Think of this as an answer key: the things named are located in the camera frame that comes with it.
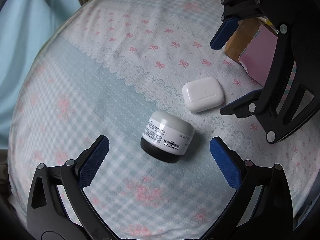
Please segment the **white earbuds case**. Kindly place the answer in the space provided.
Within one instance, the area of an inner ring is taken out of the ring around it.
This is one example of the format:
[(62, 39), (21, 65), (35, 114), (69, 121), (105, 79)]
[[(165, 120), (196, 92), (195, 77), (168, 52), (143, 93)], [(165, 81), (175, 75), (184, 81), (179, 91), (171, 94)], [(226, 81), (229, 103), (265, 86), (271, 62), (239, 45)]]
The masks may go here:
[(219, 81), (205, 77), (186, 83), (182, 88), (186, 108), (199, 113), (217, 107), (224, 102), (225, 94)]

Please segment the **white black cream jar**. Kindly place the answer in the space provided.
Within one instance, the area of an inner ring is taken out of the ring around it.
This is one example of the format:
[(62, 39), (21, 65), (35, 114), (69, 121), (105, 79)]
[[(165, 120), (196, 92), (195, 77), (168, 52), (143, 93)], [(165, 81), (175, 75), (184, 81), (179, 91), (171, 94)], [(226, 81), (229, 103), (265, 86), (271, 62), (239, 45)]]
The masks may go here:
[(176, 163), (185, 155), (194, 134), (195, 129), (188, 122), (167, 112), (155, 111), (146, 123), (140, 146), (160, 161)]

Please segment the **cardboard box pink lining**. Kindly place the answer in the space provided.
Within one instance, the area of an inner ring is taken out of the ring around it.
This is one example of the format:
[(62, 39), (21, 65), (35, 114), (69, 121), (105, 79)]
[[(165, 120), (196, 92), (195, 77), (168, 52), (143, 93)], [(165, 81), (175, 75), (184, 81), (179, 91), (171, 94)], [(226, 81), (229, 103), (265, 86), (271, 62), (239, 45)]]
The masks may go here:
[(225, 54), (241, 64), (247, 74), (264, 86), (271, 69), (278, 35), (262, 21), (250, 18), (239, 26), (225, 45)]

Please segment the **floral bed sheet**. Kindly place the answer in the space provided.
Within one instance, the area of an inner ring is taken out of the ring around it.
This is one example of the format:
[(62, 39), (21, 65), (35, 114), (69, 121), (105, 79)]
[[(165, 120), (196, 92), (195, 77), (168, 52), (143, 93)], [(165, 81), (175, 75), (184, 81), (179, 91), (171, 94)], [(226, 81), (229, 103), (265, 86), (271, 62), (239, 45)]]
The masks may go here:
[[(221, 0), (91, 0), (50, 39), (19, 94), (9, 135), (11, 204), (26, 222), (39, 163), (76, 158), (100, 135), (110, 150), (85, 194), (121, 238), (199, 238), (228, 204), (228, 186), (209, 151), (218, 136), (259, 166), (283, 166), (297, 213), (319, 171), (319, 116), (270, 145), (254, 117), (199, 114), (182, 87), (215, 77), (231, 102), (259, 84), (209, 43), (221, 24)], [(195, 129), (182, 158), (166, 163), (140, 140), (155, 111)]]

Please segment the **light blue hanging cloth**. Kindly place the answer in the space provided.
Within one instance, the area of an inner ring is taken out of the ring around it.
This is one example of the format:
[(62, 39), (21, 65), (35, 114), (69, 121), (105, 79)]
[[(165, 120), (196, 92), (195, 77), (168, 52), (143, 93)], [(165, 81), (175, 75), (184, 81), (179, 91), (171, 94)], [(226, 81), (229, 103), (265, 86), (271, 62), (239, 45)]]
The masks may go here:
[(78, 0), (7, 0), (1, 9), (1, 132), (8, 133), (31, 64)]

